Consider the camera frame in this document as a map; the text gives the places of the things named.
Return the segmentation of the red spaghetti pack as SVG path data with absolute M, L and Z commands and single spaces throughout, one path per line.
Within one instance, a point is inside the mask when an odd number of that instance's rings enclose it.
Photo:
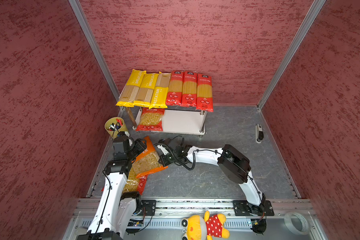
M 213 112 L 212 77 L 198 74 L 197 110 Z
M 167 106 L 180 106 L 182 104 L 183 83 L 184 72 L 172 71 L 166 99 Z
M 185 71 L 182 90 L 182 107 L 197 106 L 197 80 L 196 72 Z

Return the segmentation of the orange macaroni bag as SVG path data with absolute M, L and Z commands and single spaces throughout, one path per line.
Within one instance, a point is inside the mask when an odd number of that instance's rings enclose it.
M 160 162 L 160 157 L 149 136 L 144 138 L 147 148 L 144 150 L 132 164 L 132 170 L 136 174 L 136 178 L 142 178 L 167 169 Z

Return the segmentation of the red macaroni bag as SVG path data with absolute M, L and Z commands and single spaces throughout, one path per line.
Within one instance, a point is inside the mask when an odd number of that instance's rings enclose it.
M 123 189 L 123 193 L 138 192 L 140 195 L 143 195 L 146 183 L 147 176 L 143 176 L 142 178 L 136 178 L 130 175 Z
M 137 131 L 157 131 L 162 132 L 162 118 L 165 109 L 149 109 L 143 108 Z

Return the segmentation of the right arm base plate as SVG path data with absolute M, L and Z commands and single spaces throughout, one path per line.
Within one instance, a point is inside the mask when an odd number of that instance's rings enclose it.
M 247 201 L 234 200 L 233 209 L 235 216 L 262 217 L 275 215 L 270 201 L 264 201 L 259 206 L 249 204 Z

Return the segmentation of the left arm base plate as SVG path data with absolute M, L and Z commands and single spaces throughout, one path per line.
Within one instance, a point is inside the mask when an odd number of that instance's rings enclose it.
M 137 201 L 137 208 L 133 216 L 154 216 L 156 212 L 156 200 Z

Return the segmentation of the yellow spaghetti pack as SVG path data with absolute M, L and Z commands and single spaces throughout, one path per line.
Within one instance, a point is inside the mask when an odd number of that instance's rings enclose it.
M 171 73 L 160 73 L 154 88 L 152 100 L 149 109 L 166 109 L 167 94 Z
M 151 104 L 153 91 L 156 86 L 159 74 L 145 74 L 140 89 L 134 100 L 134 106 L 148 108 Z
M 147 71 L 132 70 L 132 73 L 119 97 L 117 106 L 132 108 Z

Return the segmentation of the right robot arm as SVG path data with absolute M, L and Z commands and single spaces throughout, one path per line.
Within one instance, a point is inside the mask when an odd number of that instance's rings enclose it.
M 164 167 L 176 164 L 188 171 L 194 170 L 197 163 L 209 164 L 220 167 L 226 177 L 238 184 L 243 191 L 246 200 L 243 207 L 250 216 L 266 215 L 266 197 L 258 188 L 252 174 L 250 160 L 236 148 L 226 144 L 222 148 L 206 149 L 192 145 L 185 145 L 184 140 L 179 145 L 171 146 L 173 139 L 160 140 L 154 144 L 162 154 L 159 163 Z

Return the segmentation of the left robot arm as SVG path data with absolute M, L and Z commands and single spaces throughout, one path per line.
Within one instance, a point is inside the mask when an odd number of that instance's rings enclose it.
M 132 163 L 147 149 L 147 141 L 128 136 L 113 140 L 114 156 L 103 170 L 106 182 L 87 233 L 77 240 L 122 240 L 129 221 L 142 207 L 139 192 L 123 193 Z

